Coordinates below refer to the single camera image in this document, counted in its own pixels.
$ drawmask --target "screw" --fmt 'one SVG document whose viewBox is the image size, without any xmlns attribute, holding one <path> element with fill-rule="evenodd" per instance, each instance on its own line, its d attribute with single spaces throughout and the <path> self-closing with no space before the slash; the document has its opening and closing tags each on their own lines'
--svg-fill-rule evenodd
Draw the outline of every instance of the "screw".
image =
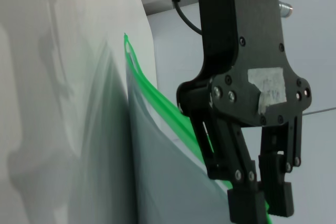
<svg viewBox="0 0 336 224">
<path fill-rule="evenodd" d="M 229 101 L 232 103 L 236 101 L 236 95 L 233 91 L 229 91 Z"/>
<path fill-rule="evenodd" d="M 301 93 L 299 91 L 296 93 L 296 99 L 298 99 L 298 101 L 301 101 L 302 99 Z"/>
<path fill-rule="evenodd" d="M 305 93 L 305 96 L 306 97 L 310 97 L 310 91 L 309 91 L 309 89 L 305 89 L 305 91 L 304 91 Z"/>
<path fill-rule="evenodd" d="M 300 166 L 300 159 L 298 157 L 295 158 L 295 166 Z"/>
<path fill-rule="evenodd" d="M 284 118 L 282 117 L 282 115 L 278 116 L 278 123 L 283 124 L 283 120 Z"/>
<path fill-rule="evenodd" d="M 286 171 L 287 172 L 290 172 L 290 170 L 292 169 L 292 167 L 290 166 L 289 163 L 286 164 Z"/>
<path fill-rule="evenodd" d="M 237 181 L 240 181 L 240 180 L 241 180 L 241 172 L 240 172 L 240 170 L 237 170 L 237 171 L 236 171 L 235 176 L 236 176 L 236 180 L 237 180 Z"/>
<path fill-rule="evenodd" d="M 232 83 L 232 79 L 231 79 L 231 76 L 229 76 L 229 75 L 227 75 L 226 77 L 225 77 L 225 83 L 227 84 L 227 85 L 231 85 L 231 83 Z"/>
<path fill-rule="evenodd" d="M 266 118 L 265 118 L 264 116 L 261 117 L 261 119 L 260 119 L 260 123 L 261 123 L 262 125 L 266 125 Z"/>
<path fill-rule="evenodd" d="M 214 87 L 214 91 L 215 91 L 215 98 L 219 99 L 222 97 L 222 91 L 219 87 Z"/>
<path fill-rule="evenodd" d="M 240 43 L 240 45 L 241 45 L 242 47 L 245 47 L 245 45 L 246 45 L 245 38 L 244 38 L 244 37 L 240 37 L 240 39 L 239 39 L 239 43 Z"/>
<path fill-rule="evenodd" d="M 250 172 L 250 173 L 248 174 L 248 179 L 249 179 L 250 181 L 253 181 L 254 178 L 255 178 L 254 173 L 253 173 L 253 172 Z"/>
<path fill-rule="evenodd" d="M 283 52 L 285 50 L 285 46 L 282 43 L 280 43 L 279 45 L 279 50 L 280 52 Z"/>
</svg>

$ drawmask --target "white tape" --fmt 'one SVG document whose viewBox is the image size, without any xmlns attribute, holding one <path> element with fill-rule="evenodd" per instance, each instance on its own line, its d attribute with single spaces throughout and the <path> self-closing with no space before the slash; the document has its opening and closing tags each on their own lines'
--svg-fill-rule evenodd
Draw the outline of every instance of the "white tape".
<svg viewBox="0 0 336 224">
<path fill-rule="evenodd" d="M 282 68 L 256 68 L 247 71 L 248 81 L 260 91 L 258 113 L 265 114 L 268 106 L 287 102 L 284 70 Z"/>
</svg>

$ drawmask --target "black cable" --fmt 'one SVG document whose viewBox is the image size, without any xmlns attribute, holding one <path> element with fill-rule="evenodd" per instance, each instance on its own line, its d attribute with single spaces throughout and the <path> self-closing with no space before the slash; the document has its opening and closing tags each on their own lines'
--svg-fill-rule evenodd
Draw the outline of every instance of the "black cable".
<svg viewBox="0 0 336 224">
<path fill-rule="evenodd" d="M 190 20 L 183 14 L 179 3 L 178 2 L 173 2 L 174 7 L 177 11 L 177 13 L 179 14 L 180 18 L 188 25 L 188 27 L 190 27 L 191 29 L 193 29 L 195 32 L 197 32 L 199 35 L 202 35 L 202 31 L 197 28 L 193 23 L 190 22 Z"/>
<path fill-rule="evenodd" d="M 313 114 L 318 114 L 318 113 L 327 112 L 327 111 L 331 111 L 331 110 L 336 110 L 336 107 L 325 109 L 325 110 L 318 110 L 318 111 L 313 111 L 313 112 L 307 112 L 307 113 L 304 113 L 302 115 L 313 115 Z"/>
</svg>

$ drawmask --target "green zipper seal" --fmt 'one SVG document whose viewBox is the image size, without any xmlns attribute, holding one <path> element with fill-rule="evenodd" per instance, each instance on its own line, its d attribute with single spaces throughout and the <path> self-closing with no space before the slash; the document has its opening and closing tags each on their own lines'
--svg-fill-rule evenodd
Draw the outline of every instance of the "green zipper seal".
<svg viewBox="0 0 336 224">
<path fill-rule="evenodd" d="M 157 90 L 142 72 L 134 49 L 129 42 L 128 36 L 124 35 L 125 58 L 128 67 L 142 92 L 156 112 L 165 120 L 169 127 L 175 132 L 186 147 L 204 164 L 201 149 L 199 148 L 190 119 L 181 114 L 179 109 L 171 103 L 159 90 Z M 228 188 L 232 189 L 229 181 L 222 181 Z M 268 224 L 272 224 L 268 214 L 269 206 L 265 202 Z"/>
</svg>

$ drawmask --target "white wall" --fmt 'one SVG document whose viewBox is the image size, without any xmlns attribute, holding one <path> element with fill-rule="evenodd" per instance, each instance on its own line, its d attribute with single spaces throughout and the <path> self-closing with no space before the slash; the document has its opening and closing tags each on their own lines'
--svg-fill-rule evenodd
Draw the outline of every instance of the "white wall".
<svg viewBox="0 0 336 224">
<path fill-rule="evenodd" d="M 336 106 L 335 0 L 282 0 L 294 7 L 282 20 L 287 58 L 311 85 L 313 102 L 307 111 Z M 183 7 L 185 15 L 200 26 L 198 5 Z M 154 39 L 158 88 L 176 104 L 176 89 L 192 80 L 203 63 L 201 37 L 190 30 L 175 10 L 149 16 Z M 334 154 L 336 112 L 305 116 L 302 126 L 302 165 L 286 180 L 292 182 L 295 201 L 293 217 L 273 217 L 275 224 L 335 223 L 336 190 Z M 164 129 L 170 138 L 174 137 Z M 258 161 L 260 128 L 244 129 L 252 159 Z"/>
<path fill-rule="evenodd" d="M 156 85 L 141 0 L 0 0 L 1 223 L 135 223 L 124 33 Z"/>
</svg>

